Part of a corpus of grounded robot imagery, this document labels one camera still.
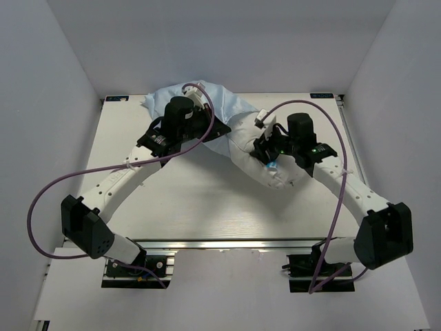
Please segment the white pillow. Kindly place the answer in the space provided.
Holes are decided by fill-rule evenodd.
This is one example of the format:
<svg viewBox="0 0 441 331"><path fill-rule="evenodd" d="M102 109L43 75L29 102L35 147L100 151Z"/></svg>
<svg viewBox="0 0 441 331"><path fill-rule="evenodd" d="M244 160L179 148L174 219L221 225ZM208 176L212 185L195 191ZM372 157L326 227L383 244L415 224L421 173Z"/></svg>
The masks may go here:
<svg viewBox="0 0 441 331"><path fill-rule="evenodd" d="M256 112L232 117L227 135L229 155L233 164L265 187L281 190L295 186L307 173L291 156L275 155L260 143L265 129L255 126Z"/></svg>

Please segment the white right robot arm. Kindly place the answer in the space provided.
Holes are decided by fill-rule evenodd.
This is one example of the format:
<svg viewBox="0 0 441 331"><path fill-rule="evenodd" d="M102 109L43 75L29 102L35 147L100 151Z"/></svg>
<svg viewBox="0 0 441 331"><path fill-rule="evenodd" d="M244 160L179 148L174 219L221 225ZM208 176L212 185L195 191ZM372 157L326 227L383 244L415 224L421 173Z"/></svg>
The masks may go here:
<svg viewBox="0 0 441 331"><path fill-rule="evenodd" d="M413 252L409 207L389 202L347 172L337 152L328 144L318 142L308 114L289 115L288 128L284 129L274 115L263 110L255 124L263 133L253 142L253 157L264 163L279 160L283 155L293 157L311 178L342 199L359 225L355 237L336 238L329 245L320 245L320 252L311 258L316 273L329 274L337 263L361 263L375 270Z"/></svg>

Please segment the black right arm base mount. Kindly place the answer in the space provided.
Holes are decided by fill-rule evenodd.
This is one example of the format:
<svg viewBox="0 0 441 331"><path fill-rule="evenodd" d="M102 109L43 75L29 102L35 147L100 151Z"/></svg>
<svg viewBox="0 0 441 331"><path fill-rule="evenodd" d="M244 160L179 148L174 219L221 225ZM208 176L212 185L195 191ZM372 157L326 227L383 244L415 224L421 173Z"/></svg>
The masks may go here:
<svg viewBox="0 0 441 331"><path fill-rule="evenodd" d="M291 254L287 256L287 264L281 268L289 278L289 291L291 293L308 293L320 254L318 248L312 248L309 254ZM314 285L318 285L344 266L344 263L323 261ZM355 286L351 280L352 270L348 267L333 280L324 284L318 292L354 292Z"/></svg>

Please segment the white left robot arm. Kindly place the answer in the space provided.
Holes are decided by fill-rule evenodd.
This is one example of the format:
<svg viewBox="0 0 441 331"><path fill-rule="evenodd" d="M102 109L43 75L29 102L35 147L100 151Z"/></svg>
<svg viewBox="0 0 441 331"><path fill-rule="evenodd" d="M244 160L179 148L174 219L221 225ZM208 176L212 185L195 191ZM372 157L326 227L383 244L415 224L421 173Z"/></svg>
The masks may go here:
<svg viewBox="0 0 441 331"><path fill-rule="evenodd" d="M126 158L89 191L61 202L63 234L92 259L106 257L122 262L131 275L145 269L146 251L132 240L113 233L107 223L118 207L146 178L159 171L165 157L180 152L194 139L209 142L230 133L229 126L212 116L206 103L188 97L172 97L164 115L153 120Z"/></svg>

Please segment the light blue pillowcase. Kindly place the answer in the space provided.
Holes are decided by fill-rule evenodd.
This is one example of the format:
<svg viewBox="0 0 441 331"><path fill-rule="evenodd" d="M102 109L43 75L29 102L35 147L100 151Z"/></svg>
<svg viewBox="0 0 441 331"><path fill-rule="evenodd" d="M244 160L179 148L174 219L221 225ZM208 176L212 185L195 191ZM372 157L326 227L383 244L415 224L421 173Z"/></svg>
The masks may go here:
<svg viewBox="0 0 441 331"><path fill-rule="evenodd" d="M192 81L192 83L203 85L204 90L214 105L215 115L224 124L231 124L233 119L236 120L242 114L258 112L254 106L222 85L206 81ZM165 106L172 97L183 95L182 89L184 85L185 83L180 83L160 88L156 92L145 95L143 106L147 108L152 119L164 115ZM229 143L226 136L204 143L204 145L217 154L230 157Z"/></svg>

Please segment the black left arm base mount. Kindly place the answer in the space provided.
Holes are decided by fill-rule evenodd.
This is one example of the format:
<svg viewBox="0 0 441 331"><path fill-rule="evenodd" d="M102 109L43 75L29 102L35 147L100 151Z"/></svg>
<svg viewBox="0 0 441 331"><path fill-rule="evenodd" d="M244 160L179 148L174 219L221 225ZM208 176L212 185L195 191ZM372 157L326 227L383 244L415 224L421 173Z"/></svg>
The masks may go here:
<svg viewBox="0 0 441 331"><path fill-rule="evenodd" d="M168 287L174 272L173 250L148 250L144 268L152 271L151 275L145 270L131 269L121 266L113 259L105 262L102 288L111 289L160 289Z"/></svg>

